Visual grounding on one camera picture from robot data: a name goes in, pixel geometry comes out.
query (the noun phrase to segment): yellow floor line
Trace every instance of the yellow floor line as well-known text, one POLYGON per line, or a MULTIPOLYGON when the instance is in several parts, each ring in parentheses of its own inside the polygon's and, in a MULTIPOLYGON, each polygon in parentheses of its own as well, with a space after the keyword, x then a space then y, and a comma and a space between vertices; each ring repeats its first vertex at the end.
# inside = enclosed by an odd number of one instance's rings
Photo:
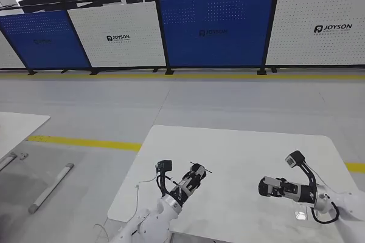
POLYGON ((141 148, 140 143, 122 143, 114 141, 101 141, 93 139, 70 139, 67 137, 52 137, 52 136, 31 136, 27 141, 41 142, 41 143, 56 143, 62 145, 74 145, 74 146, 87 146, 96 148, 111 148, 111 149, 122 149, 139 151, 141 148))
POLYGON ((365 173, 365 163, 346 162, 345 164, 350 172, 365 173))
POLYGON ((67 79, 67 78, 185 78, 185 79, 286 79, 286 80, 365 80, 365 75, 254 75, 254 74, 43 74, 38 73, 33 76, 21 74, 0 74, 1 78, 16 78, 16 79, 67 79))
MULTIPOLYGON (((28 138, 28 141, 41 142, 41 143, 56 143, 61 145, 131 150, 137 152, 140 150, 142 146, 140 143, 124 143, 124 142, 101 141, 93 139, 71 139, 67 137, 52 137, 44 135, 31 136, 28 138)), ((345 164, 350 172, 365 173, 365 163, 345 162, 345 164)))

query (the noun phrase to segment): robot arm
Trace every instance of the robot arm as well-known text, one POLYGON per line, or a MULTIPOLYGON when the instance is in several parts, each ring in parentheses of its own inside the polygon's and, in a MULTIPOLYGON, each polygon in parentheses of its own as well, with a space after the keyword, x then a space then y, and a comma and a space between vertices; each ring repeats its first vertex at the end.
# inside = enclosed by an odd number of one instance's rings
POLYGON ((318 185, 304 159, 300 151, 295 151, 285 161, 291 168, 299 166, 308 176, 309 185, 287 182, 284 178, 264 177, 259 183, 260 195, 286 197, 295 202, 312 204, 312 215, 316 222, 335 223, 345 243, 365 243, 365 193, 336 193, 326 185, 318 185), (332 220, 320 221, 315 210, 322 214, 328 213, 332 220))
POLYGON ((162 197, 158 199, 157 208, 136 213, 118 232, 111 243, 163 243, 169 237, 169 224, 176 219, 183 210, 183 205, 193 192, 201 185, 201 180, 206 176, 206 169, 200 164, 193 164, 190 171, 184 175, 180 183, 173 182, 176 186, 170 192, 165 187, 165 175, 172 170, 172 161, 158 162, 156 170, 157 184, 162 197))

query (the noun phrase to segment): white table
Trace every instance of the white table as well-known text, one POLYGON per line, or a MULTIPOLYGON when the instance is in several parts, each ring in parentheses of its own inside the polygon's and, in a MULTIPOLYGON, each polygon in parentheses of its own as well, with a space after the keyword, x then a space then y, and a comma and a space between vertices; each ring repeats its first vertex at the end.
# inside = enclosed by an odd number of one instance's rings
MULTIPOLYGON (((48 119, 50 119, 48 115, 0 112, 0 170, 16 158, 16 155, 12 153, 16 146, 47 122, 48 119)), ((36 212, 72 167, 72 164, 66 165, 54 183, 46 188, 41 196, 32 204, 29 208, 30 213, 36 212)))
MULTIPOLYGON (((138 181, 154 177, 158 161, 173 161, 173 171, 167 175, 177 182, 192 161, 213 173, 207 175, 184 204, 179 218, 172 221, 172 232, 234 243, 342 242, 334 225, 297 221, 295 202, 259 195, 257 187, 263 176, 308 184, 301 169, 291 169, 284 161, 295 150, 302 152, 307 163, 334 190, 357 190, 328 137, 154 126, 119 189, 108 217, 116 221, 129 220, 136 206, 134 186, 138 181)), ((160 196, 155 182, 140 184, 138 208, 155 207, 160 196)))

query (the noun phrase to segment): concrete floor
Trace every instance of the concrete floor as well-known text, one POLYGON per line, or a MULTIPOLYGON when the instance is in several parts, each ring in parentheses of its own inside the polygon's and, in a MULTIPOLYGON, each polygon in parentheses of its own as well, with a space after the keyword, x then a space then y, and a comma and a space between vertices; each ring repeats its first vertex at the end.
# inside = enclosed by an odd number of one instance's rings
MULTIPOLYGON (((279 74, 365 75, 365 71, 279 74)), ((142 143, 154 124, 326 135, 344 161, 365 163, 365 80, 65 75, 0 78, 0 111, 50 115, 38 135, 132 143, 142 143)), ((37 142, 23 142, 16 150, 30 156, 0 172, 0 242, 107 242, 94 224, 105 224, 109 236, 117 231, 120 224, 107 220, 106 213, 134 151, 37 142), (29 215, 28 206, 46 186, 36 175, 51 181, 69 162, 75 164, 74 170, 39 211, 29 215)), ((365 174, 352 176, 365 191, 365 174)), ((183 236, 175 240, 211 242, 183 236)))

